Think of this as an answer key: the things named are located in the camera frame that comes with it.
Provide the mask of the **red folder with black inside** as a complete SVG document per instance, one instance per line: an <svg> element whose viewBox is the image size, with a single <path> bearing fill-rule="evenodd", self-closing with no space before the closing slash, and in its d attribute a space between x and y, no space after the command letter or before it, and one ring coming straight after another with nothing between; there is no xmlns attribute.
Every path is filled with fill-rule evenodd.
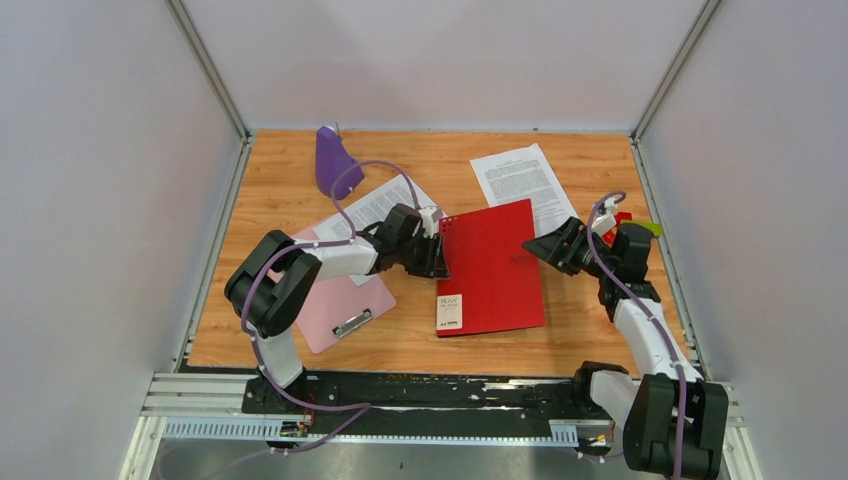
<svg viewBox="0 0 848 480"><path fill-rule="evenodd" d="M523 199L440 221L450 278L437 283L440 338L542 327L539 262L522 244L535 238Z"/></svg>

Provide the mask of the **printed white paper sheet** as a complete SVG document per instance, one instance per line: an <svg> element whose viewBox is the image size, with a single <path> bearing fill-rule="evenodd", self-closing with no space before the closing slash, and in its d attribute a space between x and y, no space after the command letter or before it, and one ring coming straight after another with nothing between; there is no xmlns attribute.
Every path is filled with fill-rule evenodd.
<svg viewBox="0 0 848 480"><path fill-rule="evenodd" d="M536 143L470 161L489 207L530 200L537 236L579 215Z"/></svg>

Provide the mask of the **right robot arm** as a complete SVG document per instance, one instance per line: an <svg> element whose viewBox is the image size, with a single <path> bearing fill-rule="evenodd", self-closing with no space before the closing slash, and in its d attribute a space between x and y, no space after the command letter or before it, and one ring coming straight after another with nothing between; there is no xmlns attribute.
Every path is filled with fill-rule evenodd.
<svg viewBox="0 0 848 480"><path fill-rule="evenodd" d="M640 379L620 366L586 361L575 372L571 403L584 417L606 412L621 427L627 466L676 479L715 479L729 399L685 358L664 319L661 299L647 280L653 233L617 227L607 245L582 221L527 240L524 250L561 273L586 273L599 282L598 298L625 337Z"/></svg>

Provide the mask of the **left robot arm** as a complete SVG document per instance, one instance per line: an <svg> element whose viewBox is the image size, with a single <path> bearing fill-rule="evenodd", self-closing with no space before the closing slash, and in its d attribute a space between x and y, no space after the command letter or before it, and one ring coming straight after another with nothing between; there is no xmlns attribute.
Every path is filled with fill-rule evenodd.
<svg viewBox="0 0 848 480"><path fill-rule="evenodd" d="M442 217L437 206L397 204L384 220L348 239L295 239L279 230L262 238L227 281L224 295L270 383L271 404L293 413L305 403L307 389L298 380L304 367L292 326L313 287L350 275L374 276L396 265L410 276L449 278L439 231Z"/></svg>

